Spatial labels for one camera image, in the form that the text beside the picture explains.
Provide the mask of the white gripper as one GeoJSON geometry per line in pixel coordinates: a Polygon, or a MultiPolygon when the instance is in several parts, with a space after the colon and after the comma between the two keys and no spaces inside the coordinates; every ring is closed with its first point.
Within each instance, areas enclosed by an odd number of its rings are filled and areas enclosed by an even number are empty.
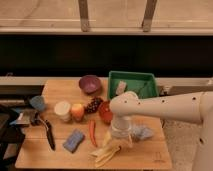
{"type": "Polygon", "coordinates": [[[110,131],[107,131],[102,146],[106,146],[112,139],[111,135],[115,138],[125,138],[123,140],[124,144],[128,148],[133,147],[132,138],[127,138],[131,132],[132,124],[131,118],[128,116],[120,117],[114,116],[111,121],[110,131]]]}

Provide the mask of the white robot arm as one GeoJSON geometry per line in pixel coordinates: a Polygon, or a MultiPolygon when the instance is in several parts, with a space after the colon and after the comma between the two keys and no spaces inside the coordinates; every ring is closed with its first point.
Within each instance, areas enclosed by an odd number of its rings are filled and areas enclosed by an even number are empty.
{"type": "Polygon", "coordinates": [[[202,125],[192,171],[213,171],[213,91],[140,99],[133,91],[114,97],[109,104],[113,113],[110,133],[126,138],[132,129],[132,115],[202,125]]]}

